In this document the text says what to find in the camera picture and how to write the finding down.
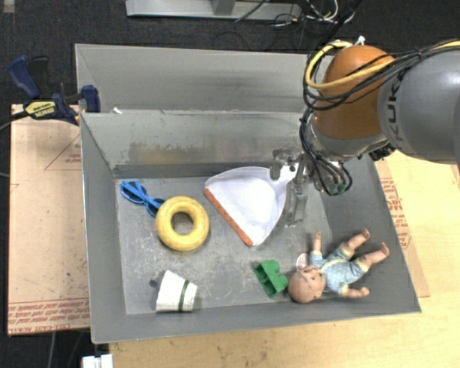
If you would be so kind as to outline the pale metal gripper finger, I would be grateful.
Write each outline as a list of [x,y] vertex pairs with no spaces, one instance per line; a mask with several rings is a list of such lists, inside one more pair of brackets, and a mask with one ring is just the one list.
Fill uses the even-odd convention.
[[307,195],[304,188],[294,182],[287,187],[287,203],[285,205],[285,220],[287,225],[295,225],[304,219]]
[[274,149],[272,152],[273,161],[269,173],[272,180],[277,180],[281,175],[281,169],[288,164],[288,153],[286,149]]

